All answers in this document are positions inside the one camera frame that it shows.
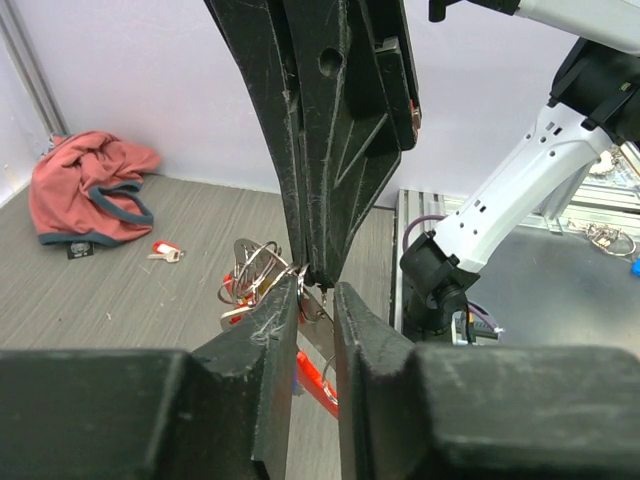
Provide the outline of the pink shirt grey trim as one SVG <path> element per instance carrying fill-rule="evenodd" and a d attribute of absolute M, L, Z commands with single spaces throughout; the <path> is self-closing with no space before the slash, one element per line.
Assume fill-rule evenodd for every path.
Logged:
<path fill-rule="evenodd" d="M 117 247 L 149 234 L 154 215 L 139 197 L 161 164 L 152 148 L 104 131 L 56 137 L 35 165 L 28 206 L 43 246 Z"/>

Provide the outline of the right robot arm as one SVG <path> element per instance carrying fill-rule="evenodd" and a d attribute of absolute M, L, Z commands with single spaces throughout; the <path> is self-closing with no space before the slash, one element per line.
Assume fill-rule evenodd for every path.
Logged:
<path fill-rule="evenodd" d="M 634 1 L 487 1 L 574 34 L 535 123 L 452 215 L 406 243 L 402 331 L 439 333 L 514 227 L 609 147 L 639 138 Z M 364 217 L 418 139 L 419 88 L 401 1 L 210 1 L 283 196 L 302 280 L 338 281 Z"/>

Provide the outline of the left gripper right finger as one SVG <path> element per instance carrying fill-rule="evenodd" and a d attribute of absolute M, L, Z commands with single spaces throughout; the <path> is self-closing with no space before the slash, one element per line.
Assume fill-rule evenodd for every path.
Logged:
<path fill-rule="evenodd" d="M 334 291 L 346 479 L 635 479 L 639 361 L 599 346 L 414 343 Z"/>

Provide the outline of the metal key organizer red handle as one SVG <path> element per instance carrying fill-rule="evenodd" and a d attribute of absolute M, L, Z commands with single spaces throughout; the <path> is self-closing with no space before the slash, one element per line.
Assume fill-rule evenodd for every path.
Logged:
<path fill-rule="evenodd" d="M 218 299 L 228 307 L 220 317 L 224 331 L 244 323 L 257 345 L 276 339 L 286 320 L 317 353 L 324 364 L 316 366 L 301 347 L 294 347 L 294 386 L 311 395 L 333 417 L 339 415 L 336 388 L 330 369 L 334 367 L 334 322 L 327 311 L 326 296 L 317 299 L 306 286 L 306 265 L 284 259 L 275 241 L 259 244 L 241 238 L 234 244 L 234 265 L 218 289 Z"/>

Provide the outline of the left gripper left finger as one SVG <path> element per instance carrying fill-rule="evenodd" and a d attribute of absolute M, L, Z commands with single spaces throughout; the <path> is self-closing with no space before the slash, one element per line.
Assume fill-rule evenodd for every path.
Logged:
<path fill-rule="evenodd" d="M 281 479 L 297 333 L 198 349 L 1 354 L 5 479 Z"/>

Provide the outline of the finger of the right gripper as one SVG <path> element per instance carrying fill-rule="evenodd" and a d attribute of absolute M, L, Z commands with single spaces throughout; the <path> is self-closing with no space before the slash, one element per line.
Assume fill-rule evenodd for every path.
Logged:
<path fill-rule="evenodd" d="M 320 271 L 317 219 L 320 174 L 310 157 L 311 75 L 318 45 L 314 1 L 207 1 L 238 66 L 276 170 L 294 261 Z"/>
<path fill-rule="evenodd" d="M 331 288 L 355 233 L 417 143 L 420 104 L 401 1 L 288 1 L 302 129 L 299 261 Z"/>

